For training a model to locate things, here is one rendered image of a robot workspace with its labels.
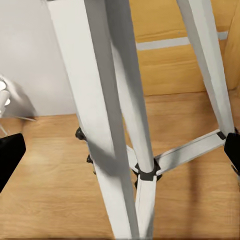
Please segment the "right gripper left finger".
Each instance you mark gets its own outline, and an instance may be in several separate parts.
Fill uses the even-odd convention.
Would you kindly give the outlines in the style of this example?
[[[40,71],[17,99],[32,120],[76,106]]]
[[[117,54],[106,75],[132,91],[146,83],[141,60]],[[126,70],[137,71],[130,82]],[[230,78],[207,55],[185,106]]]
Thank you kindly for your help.
[[[26,153],[22,133],[0,138],[0,193]]]

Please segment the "digital camera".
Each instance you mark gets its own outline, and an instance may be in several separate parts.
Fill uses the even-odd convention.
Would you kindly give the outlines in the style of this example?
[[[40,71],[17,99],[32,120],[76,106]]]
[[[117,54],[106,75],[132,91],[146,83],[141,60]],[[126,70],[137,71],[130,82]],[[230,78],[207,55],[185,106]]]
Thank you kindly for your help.
[[[131,168],[131,169],[132,169],[132,168]],[[133,170],[133,169],[132,169],[132,170]],[[135,173],[135,175],[136,175],[137,177],[138,177],[138,174],[140,174],[140,173],[135,172],[135,170],[133,170],[133,172]],[[164,174],[164,173],[162,173],[162,174]],[[162,174],[157,176],[157,181],[162,177]],[[138,184],[138,179],[137,179],[137,181],[134,183],[136,189],[137,189],[137,184]]]

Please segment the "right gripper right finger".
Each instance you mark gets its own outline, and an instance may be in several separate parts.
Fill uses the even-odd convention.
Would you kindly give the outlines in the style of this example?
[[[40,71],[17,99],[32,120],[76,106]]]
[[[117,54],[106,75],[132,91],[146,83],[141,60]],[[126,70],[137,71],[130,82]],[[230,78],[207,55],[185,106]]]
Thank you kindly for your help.
[[[224,151],[240,173],[240,134],[228,133]]]

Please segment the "camera tripod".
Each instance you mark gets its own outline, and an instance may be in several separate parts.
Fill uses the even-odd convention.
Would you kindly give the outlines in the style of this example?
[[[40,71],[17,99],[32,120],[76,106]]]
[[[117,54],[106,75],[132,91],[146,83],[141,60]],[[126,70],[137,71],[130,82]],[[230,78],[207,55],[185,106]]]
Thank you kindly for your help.
[[[153,240],[157,176],[240,134],[212,2],[176,2],[219,129],[154,157],[129,0],[44,0],[80,124],[75,136],[86,140],[115,240]],[[140,173],[136,204],[130,168]]]

